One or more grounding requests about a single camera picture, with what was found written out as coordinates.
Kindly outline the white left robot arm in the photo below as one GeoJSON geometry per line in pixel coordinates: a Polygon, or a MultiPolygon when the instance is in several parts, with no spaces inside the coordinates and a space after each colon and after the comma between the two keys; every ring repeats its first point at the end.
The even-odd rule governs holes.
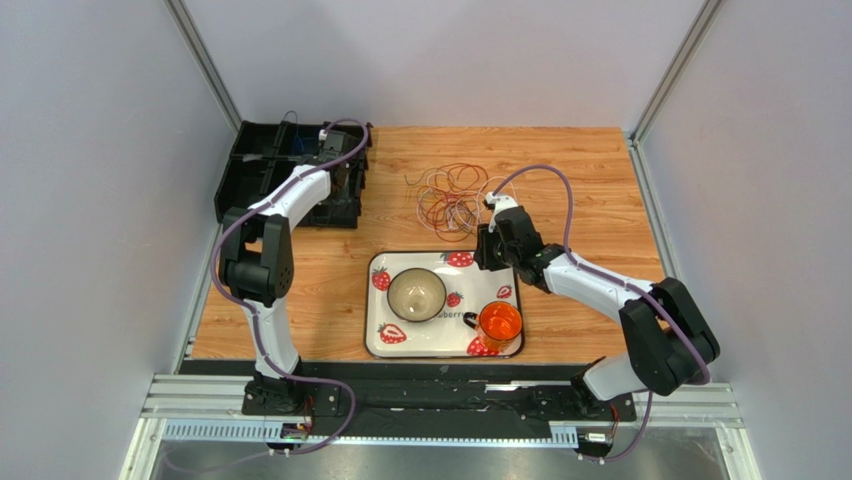
{"type": "Polygon", "coordinates": [[[342,120],[321,126],[320,152],[292,168],[282,183],[248,207],[224,215],[222,233],[211,258],[218,262],[215,288],[245,313],[255,350],[255,370],[287,396],[309,384],[333,386],[354,397],[352,388],[334,379],[298,373],[300,355],[292,340],[287,295],[295,276],[292,232],[310,211],[332,193],[332,171],[353,163],[370,143],[370,127],[350,145],[342,120]]]}

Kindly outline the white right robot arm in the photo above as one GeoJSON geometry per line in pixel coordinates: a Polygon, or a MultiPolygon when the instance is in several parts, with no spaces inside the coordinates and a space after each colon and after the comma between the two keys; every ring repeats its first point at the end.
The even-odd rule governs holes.
{"type": "Polygon", "coordinates": [[[720,346],[685,284],[630,278],[546,244],[530,215],[508,196],[485,203],[491,219],[477,228],[474,260],[487,271],[510,269],[523,283],[575,300],[613,320],[627,351],[589,364],[571,380],[581,403],[648,391],[668,396],[710,381],[720,346]]]}

